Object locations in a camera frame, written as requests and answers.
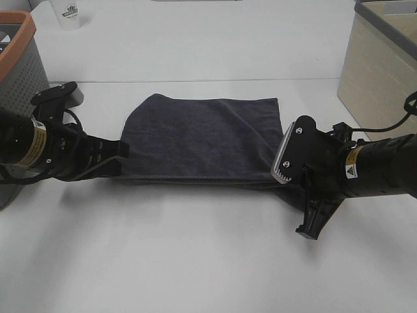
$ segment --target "plastic bin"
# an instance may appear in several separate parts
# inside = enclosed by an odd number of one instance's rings
[[[338,97],[362,127],[384,128],[404,115],[417,91],[417,1],[358,1]],[[417,131],[412,116],[372,140]]]
[[[24,11],[0,11],[0,113],[8,110],[31,116],[30,100],[36,92],[49,87],[33,35],[31,15]],[[15,177],[25,170],[8,167]],[[16,185],[0,185],[0,209],[19,191]]]

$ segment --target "white wall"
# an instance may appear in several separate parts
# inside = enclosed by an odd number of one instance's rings
[[[45,0],[28,0],[31,3],[32,9],[34,9],[39,3]]]
[[[30,11],[28,0],[0,0],[0,10],[25,10]]]

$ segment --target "black cable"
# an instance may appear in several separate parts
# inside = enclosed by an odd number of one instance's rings
[[[42,171],[38,175],[36,175],[34,177],[30,177],[30,178],[15,178],[15,177],[13,177],[9,174],[9,172],[6,170],[6,168],[3,165],[0,165],[0,175],[2,175],[3,178],[4,178],[3,180],[0,180],[0,185],[31,185],[31,184],[35,184],[35,183],[37,183],[41,180],[55,177],[56,175],[61,173],[66,168],[68,163],[72,160],[73,156],[75,155],[75,152],[76,152],[76,150],[78,148],[78,145],[81,141],[81,138],[83,136],[83,127],[81,125],[81,121],[78,119],[77,115],[74,112],[72,112],[68,109],[65,109],[64,112],[66,112],[66,113],[68,113],[72,116],[72,118],[75,120],[77,128],[78,128],[77,139],[74,143],[74,146],[71,149],[70,154],[65,158],[65,161],[56,170],[54,170],[51,173],[50,173],[50,170],[52,168],[52,163],[49,164],[44,171]],[[57,147],[55,148],[54,155],[56,155],[56,153],[57,153]]]
[[[404,103],[404,110],[407,112],[407,114],[405,114],[405,116],[398,121],[398,123],[390,126],[390,127],[386,127],[386,128],[352,128],[352,132],[389,132],[391,130],[396,129],[397,127],[400,127],[402,124],[405,123],[405,121],[407,119],[409,119],[409,117],[411,115],[416,115],[415,114],[415,110],[411,110],[412,108],[416,109],[417,108],[417,92],[411,94],[410,96],[407,97],[407,99],[405,100]]]
[[[407,113],[398,123],[390,126],[390,127],[386,127],[386,128],[352,128],[352,132],[389,132],[391,130],[396,129],[397,127],[400,127],[402,124],[405,123],[405,121],[407,119],[409,119],[409,117],[411,116],[410,113]]]

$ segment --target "white table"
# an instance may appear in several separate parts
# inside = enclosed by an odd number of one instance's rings
[[[52,82],[339,78],[352,0],[78,0],[81,28],[33,11]]]
[[[85,130],[120,136],[146,97],[279,96],[286,128],[355,123],[338,80],[81,83]],[[269,192],[43,181],[0,213],[0,312],[403,312],[417,291],[416,200],[347,200],[318,241]]]

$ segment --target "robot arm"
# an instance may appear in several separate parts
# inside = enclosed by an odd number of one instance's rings
[[[317,239],[346,198],[393,194],[417,198],[417,135],[352,141],[354,131],[385,132],[398,127],[417,115],[416,106],[417,93],[413,93],[405,102],[406,116],[381,130],[352,129],[340,123],[324,133],[309,116],[299,117],[289,127],[271,174],[305,198],[304,223],[296,232]]]
[[[36,94],[31,103],[33,118],[0,109],[0,164],[17,165],[39,174],[15,179],[0,166],[0,184],[28,185],[54,177],[79,181],[120,175],[120,158],[127,158],[129,146],[84,133],[78,118],[69,110],[79,106],[83,95],[75,82]],[[64,112],[76,124],[63,124]]]

